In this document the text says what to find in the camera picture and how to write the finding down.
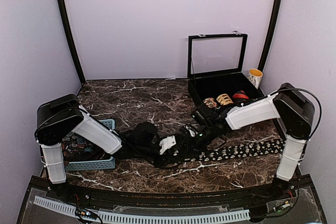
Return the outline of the light blue plastic basket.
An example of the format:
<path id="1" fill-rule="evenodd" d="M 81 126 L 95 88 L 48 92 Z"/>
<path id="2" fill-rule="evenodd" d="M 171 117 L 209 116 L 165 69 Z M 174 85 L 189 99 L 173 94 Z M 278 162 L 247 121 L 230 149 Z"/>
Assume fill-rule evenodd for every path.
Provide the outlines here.
<path id="1" fill-rule="evenodd" d="M 114 169 L 115 159 L 102 148 L 92 143 L 95 147 L 91 153 L 73 153 L 64 155 L 65 170 L 67 172 L 83 170 L 105 170 Z"/>

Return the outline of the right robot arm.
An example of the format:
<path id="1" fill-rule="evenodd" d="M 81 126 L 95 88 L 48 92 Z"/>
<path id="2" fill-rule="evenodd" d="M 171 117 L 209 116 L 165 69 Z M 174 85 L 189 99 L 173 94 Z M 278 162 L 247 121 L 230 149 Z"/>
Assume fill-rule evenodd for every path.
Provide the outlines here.
<path id="1" fill-rule="evenodd" d="M 219 161 L 280 153 L 281 160 L 268 192 L 259 194 L 262 198 L 280 199 L 287 193 L 289 182 L 317 129 L 313 125 L 315 108 L 305 93 L 304 89 L 284 83 L 269 95 L 240 99 L 238 103 L 222 104 L 218 109 L 201 104 L 192 117 L 203 129 L 198 131 L 189 125 L 180 129 L 182 140 L 188 147 L 186 160 Z M 214 150 L 207 148 L 212 140 L 222 135 L 274 119 L 281 120 L 285 126 L 285 140 L 259 141 Z"/>

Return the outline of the black front rail base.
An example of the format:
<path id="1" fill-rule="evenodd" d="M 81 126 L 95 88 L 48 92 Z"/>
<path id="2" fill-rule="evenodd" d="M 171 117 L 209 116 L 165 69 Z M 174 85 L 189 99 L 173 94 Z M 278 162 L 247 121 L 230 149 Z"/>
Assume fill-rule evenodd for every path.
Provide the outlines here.
<path id="1" fill-rule="evenodd" d="M 270 189 L 270 184 L 243 189 L 213 191 L 205 193 L 152 194 L 130 193 L 124 191 L 103 190 L 69 185 L 68 194 L 71 203 L 94 210 L 111 209 L 117 205 L 144 208 L 182 208 L 229 205 L 230 208 L 265 208 L 272 198 L 262 198 Z"/>

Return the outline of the black white patterned tie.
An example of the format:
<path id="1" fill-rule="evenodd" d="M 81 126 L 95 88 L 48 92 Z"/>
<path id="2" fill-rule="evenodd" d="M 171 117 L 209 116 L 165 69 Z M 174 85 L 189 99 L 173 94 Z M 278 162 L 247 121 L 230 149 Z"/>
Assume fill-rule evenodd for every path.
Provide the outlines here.
<path id="1" fill-rule="evenodd" d="M 281 154 L 285 147 L 285 141 L 281 139 L 261 142 L 246 143 L 228 147 L 216 148 L 205 151 L 189 151 L 186 156 L 181 156 L 177 151 L 173 153 L 171 161 L 195 162 L 195 161 L 222 161 L 233 158 L 245 158 L 263 156 L 268 154 Z"/>

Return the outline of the white yellow mug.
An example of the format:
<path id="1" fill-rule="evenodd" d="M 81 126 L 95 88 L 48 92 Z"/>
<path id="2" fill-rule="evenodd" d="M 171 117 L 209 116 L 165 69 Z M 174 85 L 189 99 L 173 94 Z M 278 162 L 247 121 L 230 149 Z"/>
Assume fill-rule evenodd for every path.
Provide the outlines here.
<path id="1" fill-rule="evenodd" d="M 255 69 L 255 68 L 251 68 L 248 70 L 248 76 L 247 79 L 252 83 L 252 85 L 258 89 L 261 83 L 263 77 L 263 72 Z"/>

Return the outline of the tan striped rolled tie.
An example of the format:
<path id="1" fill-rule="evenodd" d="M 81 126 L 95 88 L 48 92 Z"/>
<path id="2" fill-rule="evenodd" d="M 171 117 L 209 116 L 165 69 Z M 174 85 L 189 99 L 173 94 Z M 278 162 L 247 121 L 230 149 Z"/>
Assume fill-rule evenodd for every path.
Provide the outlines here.
<path id="1" fill-rule="evenodd" d="M 226 93 L 223 93 L 221 95 L 219 95 L 217 98 L 216 98 L 216 101 L 222 105 L 222 106 L 225 106 L 225 105 L 229 105 L 229 104 L 233 104 L 233 101 L 232 99 L 229 97 L 228 94 Z"/>

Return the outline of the brown floral rolled tie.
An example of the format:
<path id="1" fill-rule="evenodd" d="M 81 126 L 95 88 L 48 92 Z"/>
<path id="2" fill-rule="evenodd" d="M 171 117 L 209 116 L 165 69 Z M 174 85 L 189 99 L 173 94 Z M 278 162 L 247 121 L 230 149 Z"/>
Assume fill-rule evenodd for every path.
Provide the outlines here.
<path id="1" fill-rule="evenodd" d="M 214 98 L 206 98 L 203 103 L 209 108 L 218 107 L 217 101 Z"/>

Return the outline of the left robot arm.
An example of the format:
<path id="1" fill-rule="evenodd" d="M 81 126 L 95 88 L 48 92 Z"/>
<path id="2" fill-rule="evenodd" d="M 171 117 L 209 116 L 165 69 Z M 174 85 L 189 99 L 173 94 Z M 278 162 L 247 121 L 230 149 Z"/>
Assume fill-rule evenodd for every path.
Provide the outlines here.
<path id="1" fill-rule="evenodd" d="M 113 167 L 113 158 L 140 157 L 155 167 L 171 169 L 184 161 L 188 150 L 183 136 L 161 138 L 150 122 L 119 133 L 91 115 L 74 94 L 38 107 L 34 137 L 53 191 L 63 201 L 74 197 L 74 189 L 67 184 L 67 166 L 95 170 Z"/>

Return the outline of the black frame post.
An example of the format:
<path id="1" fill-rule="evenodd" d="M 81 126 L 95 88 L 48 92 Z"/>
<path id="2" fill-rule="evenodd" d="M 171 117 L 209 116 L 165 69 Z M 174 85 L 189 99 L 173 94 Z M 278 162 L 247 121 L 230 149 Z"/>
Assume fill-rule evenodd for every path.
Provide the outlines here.
<path id="1" fill-rule="evenodd" d="M 273 6 L 272 6 L 272 11 L 271 11 L 271 16 L 270 16 L 270 22 L 265 38 L 265 43 L 263 46 L 263 50 L 260 56 L 260 61 L 258 64 L 258 70 L 263 71 L 267 62 L 268 54 L 270 51 L 272 39 L 275 33 L 276 29 L 276 24 L 277 24 L 277 19 L 280 11 L 280 5 L 281 5 L 281 0 L 274 0 Z"/>
<path id="2" fill-rule="evenodd" d="M 84 85 L 86 83 L 86 79 L 85 79 L 85 75 L 84 75 L 80 60 L 79 60 L 75 41 L 74 41 L 73 34 L 71 31 L 70 21 L 69 21 L 69 17 L 67 14 L 66 2 L 65 0 L 57 0 L 57 3 L 58 3 L 58 9 L 59 9 L 64 33 L 66 36 L 66 41 L 67 41 L 68 48 L 70 51 L 70 55 L 71 55 L 77 76 L 79 78 L 80 84 Z"/>

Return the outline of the black glass-lid tie box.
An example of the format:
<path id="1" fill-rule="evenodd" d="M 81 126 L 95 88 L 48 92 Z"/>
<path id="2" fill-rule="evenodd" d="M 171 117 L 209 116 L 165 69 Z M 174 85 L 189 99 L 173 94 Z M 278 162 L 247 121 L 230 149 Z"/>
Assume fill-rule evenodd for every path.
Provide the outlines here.
<path id="1" fill-rule="evenodd" d="M 250 99 L 263 96 L 242 73 L 247 34 L 191 35 L 188 38 L 188 91 L 196 108 L 206 98 L 244 90 Z M 214 108 L 218 114 L 222 105 Z"/>

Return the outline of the red black rolled tie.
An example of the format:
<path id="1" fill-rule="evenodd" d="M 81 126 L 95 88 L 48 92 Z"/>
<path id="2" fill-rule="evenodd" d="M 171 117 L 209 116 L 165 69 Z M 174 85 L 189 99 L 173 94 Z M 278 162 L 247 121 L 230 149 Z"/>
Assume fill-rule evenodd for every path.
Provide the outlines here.
<path id="1" fill-rule="evenodd" d="M 239 100 L 239 99 L 241 99 L 241 100 L 249 100 L 249 97 L 246 95 L 246 93 L 245 93 L 244 90 L 240 90 L 240 91 L 236 92 L 236 93 L 232 96 L 232 98 L 233 98 L 234 100 Z"/>

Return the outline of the right black frame post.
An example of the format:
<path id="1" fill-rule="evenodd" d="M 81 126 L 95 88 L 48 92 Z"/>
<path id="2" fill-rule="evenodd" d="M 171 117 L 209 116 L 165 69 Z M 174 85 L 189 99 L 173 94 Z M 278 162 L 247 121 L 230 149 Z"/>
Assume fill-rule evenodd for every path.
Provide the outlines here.
<path id="1" fill-rule="evenodd" d="M 270 22 L 265 38 L 265 43 L 263 46 L 263 50 L 260 56 L 260 61 L 258 64 L 258 70 L 263 71 L 267 62 L 268 54 L 270 51 L 272 39 L 275 33 L 276 29 L 276 24 L 277 24 L 277 19 L 280 11 L 280 5 L 281 5 L 281 0 L 274 0 L 273 6 L 272 6 L 272 11 L 271 11 L 271 16 L 270 16 Z"/>

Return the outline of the left black frame post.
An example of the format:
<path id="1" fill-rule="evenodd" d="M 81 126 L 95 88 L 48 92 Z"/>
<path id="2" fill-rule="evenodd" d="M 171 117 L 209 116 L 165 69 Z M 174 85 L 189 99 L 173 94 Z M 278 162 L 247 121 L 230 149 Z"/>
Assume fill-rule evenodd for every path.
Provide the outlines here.
<path id="1" fill-rule="evenodd" d="M 69 17 L 67 14 L 66 2 L 65 0 L 57 0 L 57 3 L 58 3 L 58 9 L 59 9 L 64 33 L 66 36 L 66 41 L 67 41 L 68 48 L 70 51 L 70 55 L 71 55 L 77 76 L 79 78 L 80 84 L 84 85 L 86 83 L 86 79 L 85 79 L 85 75 L 84 75 L 80 60 L 79 60 L 75 41 L 74 41 L 73 34 L 71 31 L 70 21 L 69 21 Z"/>

